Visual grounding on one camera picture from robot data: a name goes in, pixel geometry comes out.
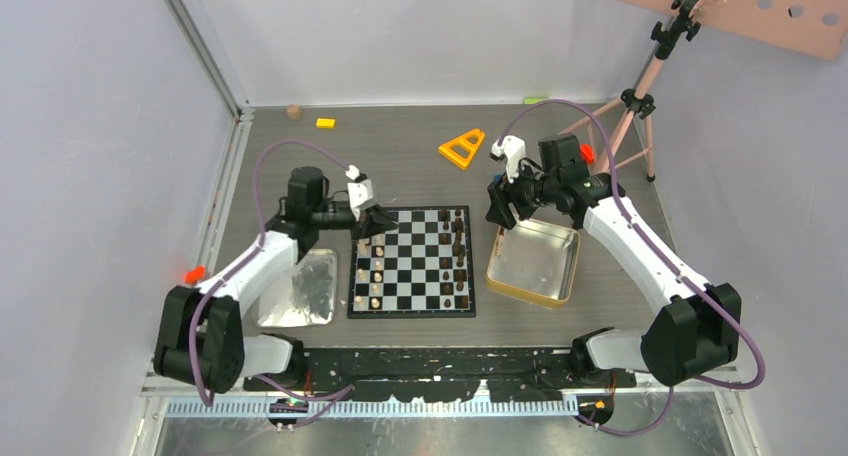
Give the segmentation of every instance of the orange triangular object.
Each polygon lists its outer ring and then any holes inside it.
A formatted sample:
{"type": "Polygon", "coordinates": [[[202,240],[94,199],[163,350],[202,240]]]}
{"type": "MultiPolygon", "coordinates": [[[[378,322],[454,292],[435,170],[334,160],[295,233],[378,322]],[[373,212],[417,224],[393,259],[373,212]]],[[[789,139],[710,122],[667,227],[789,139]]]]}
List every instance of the orange triangular object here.
{"type": "Polygon", "coordinates": [[[486,133],[483,131],[480,131],[479,129],[472,129],[462,136],[439,146],[439,153],[460,168],[468,169],[468,165],[471,164],[471,160],[474,159],[474,155],[477,154],[477,150],[480,149],[480,145],[483,144],[483,139],[485,139],[485,137],[486,133]],[[468,156],[462,157],[457,154],[454,150],[457,146],[467,151],[468,156]]]}

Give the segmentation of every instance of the chessboard border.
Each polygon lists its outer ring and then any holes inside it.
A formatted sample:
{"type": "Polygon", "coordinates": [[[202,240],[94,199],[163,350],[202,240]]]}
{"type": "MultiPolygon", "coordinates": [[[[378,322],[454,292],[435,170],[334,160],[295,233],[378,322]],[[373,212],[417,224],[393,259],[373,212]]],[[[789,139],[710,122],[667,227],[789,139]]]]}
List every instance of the chessboard border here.
{"type": "Polygon", "coordinates": [[[391,312],[382,312],[378,310],[368,310],[368,311],[354,311],[353,310],[353,299],[355,297],[356,292],[356,258],[357,258],[357,243],[358,241],[353,241],[351,244],[351,256],[350,256],[350,277],[348,278],[348,295],[347,295],[347,318],[348,319],[416,319],[416,318],[474,318],[477,316],[477,298],[476,291],[474,286],[474,263],[472,258],[472,248],[471,248],[471,209],[468,205],[456,204],[456,205],[444,205],[444,206],[392,206],[392,207],[384,207],[385,211],[430,211],[430,210],[456,210],[456,208],[460,208],[463,210],[464,215],[464,224],[465,224],[465,237],[467,238],[467,245],[465,248],[465,264],[468,270],[468,280],[466,284],[468,284],[468,301],[469,301],[469,309],[463,310],[452,310],[445,311],[442,309],[410,309],[405,311],[391,311],[391,312]]]}

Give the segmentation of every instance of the white wall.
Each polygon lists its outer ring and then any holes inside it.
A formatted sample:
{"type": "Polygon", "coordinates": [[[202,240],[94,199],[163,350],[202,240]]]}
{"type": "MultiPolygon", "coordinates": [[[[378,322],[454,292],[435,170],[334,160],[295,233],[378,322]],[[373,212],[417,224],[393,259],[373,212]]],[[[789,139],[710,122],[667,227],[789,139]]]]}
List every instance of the white wall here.
{"type": "Polygon", "coordinates": [[[657,186],[685,258],[742,295],[768,368],[750,393],[766,441],[843,454],[848,58],[704,29],[663,71],[657,186]]]}
{"type": "Polygon", "coordinates": [[[126,454],[230,118],[162,0],[0,0],[3,454],[126,454]]]}
{"type": "Polygon", "coordinates": [[[666,19],[613,0],[188,1],[259,106],[603,99],[666,19]]]}

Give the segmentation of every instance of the gray floor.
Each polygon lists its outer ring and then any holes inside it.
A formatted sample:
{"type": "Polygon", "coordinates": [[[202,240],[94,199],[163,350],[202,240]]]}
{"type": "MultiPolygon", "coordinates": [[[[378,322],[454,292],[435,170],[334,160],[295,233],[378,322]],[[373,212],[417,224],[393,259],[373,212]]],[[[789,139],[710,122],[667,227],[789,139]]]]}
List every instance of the gray floor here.
{"type": "MultiPolygon", "coordinates": [[[[583,238],[571,299],[558,310],[545,309],[486,289],[485,270],[496,227],[487,223],[486,186],[502,166],[488,158],[488,148],[521,106],[368,107],[305,109],[291,121],[283,109],[257,111],[233,198],[218,268],[238,256],[253,241],[257,219],[251,193],[251,175],[259,153],[283,139],[316,143],[354,164],[374,181],[383,206],[455,205],[471,208],[477,317],[474,319],[349,320],[347,308],[337,301],[334,320],[327,326],[288,329],[307,346],[488,346],[563,345],[605,326],[647,328],[648,306],[636,285],[607,250],[590,237],[583,238]],[[317,117],[336,118],[336,129],[314,127],[317,117]],[[462,171],[439,155],[437,147],[472,128],[486,133],[471,167],[462,171]]],[[[620,113],[602,118],[612,130],[620,113]]],[[[535,141],[555,134],[580,116],[576,111],[543,107],[520,122],[514,134],[528,143],[528,156],[538,160],[535,141]]],[[[586,139],[585,130],[579,134],[586,139]]],[[[628,134],[619,150],[623,159],[641,149],[636,135],[628,134]]],[[[343,173],[323,156],[287,146],[269,156],[259,178],[265,217],[285,195],[289,172],[315,165],[331,180],[331,189],[343,189],[343,173]]],[[[663,238],[668,232],[656,193],[645,181],[644,160],[620,171],[621,184],[648,224],[663,238]]],[[[541,210],[538,219],[569,225],[555,211],[541,210]]],[[[336,251],[339,258],[338,299],[347,300],[350,241],[347,232],[324,232],[318,247],[336,251]]]]}
{"type": "MultiPolygon", "coordinates": [[[[656,418],[666,396],[615,398],[609,426],[638,429],[656,418]]],[[[280,434],[266,420],[167,419],[156,454],[720,456],[733,449],[715,396],[681,393],[665,423],[634,438],[596,433],[564,417],[325,419],[280,434]]]]}

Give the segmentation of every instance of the red object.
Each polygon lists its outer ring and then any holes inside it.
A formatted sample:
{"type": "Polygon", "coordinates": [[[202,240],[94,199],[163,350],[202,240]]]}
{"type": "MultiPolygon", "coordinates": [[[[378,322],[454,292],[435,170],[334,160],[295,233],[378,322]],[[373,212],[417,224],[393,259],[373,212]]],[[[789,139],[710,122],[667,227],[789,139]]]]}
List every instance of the red object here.
{"type": "Polygon", "coordinates": [[[206,275],[206,268],[203,267],[203,266],[198,266],[198,267],[192,269],[191,271],[189,271],[188,273],[186,273],[186,279],[185,279],[186,284],[195,285],[195,284],[199,283],[200,280],[203,279],[203,276],[205,276],[205,275],[206,275]]]}
{"type": "Polygon", "coordinates": [[[580,155],[583,156],[583,160],[588,164],[595,164],[595,152],[592,151],[592,147],[588,144],[580,145],[580,155]]]}

